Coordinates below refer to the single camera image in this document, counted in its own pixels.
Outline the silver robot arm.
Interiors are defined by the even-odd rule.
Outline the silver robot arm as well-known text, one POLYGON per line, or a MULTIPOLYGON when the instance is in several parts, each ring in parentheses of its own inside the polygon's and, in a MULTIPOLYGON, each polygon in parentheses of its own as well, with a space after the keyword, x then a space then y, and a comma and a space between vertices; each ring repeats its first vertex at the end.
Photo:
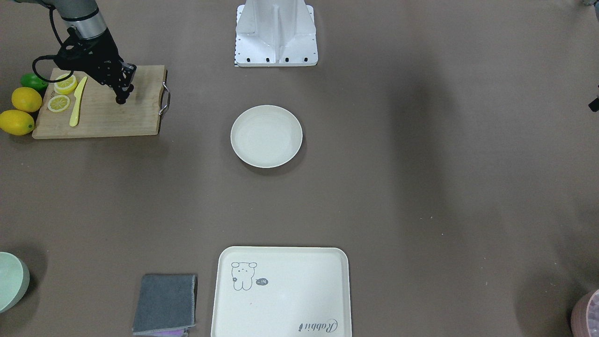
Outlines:
POLYGON ((118 47, 103 19, 95 0, 33 0, 50 12, 56 10, 65 23, 68 38, 62 41, 50 13, 51 27, 61 48, 56 55, 39 56, 32 62, 33 73, 51 83, 52 80, 38 74, 36 64, 51 59, 61 70, 83 71, 100 85, 106 85, 116 95, 118 104, 125 104, 133 91, 134 64, 124 62, 118 47))

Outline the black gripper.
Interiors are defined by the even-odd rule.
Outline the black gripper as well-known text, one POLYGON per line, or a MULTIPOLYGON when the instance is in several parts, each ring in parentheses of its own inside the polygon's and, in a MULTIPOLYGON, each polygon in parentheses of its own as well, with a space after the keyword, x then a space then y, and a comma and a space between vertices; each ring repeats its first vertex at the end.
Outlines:
POLYGON ((115 101, 126 103, 133 91, 133 77, 137 66, 124 62, 109 29, 90 39, 83 39, 75 28, 67 28, 69 37, 54 56, 62 70, 83 71, 101 85, 114 89, 115 101))

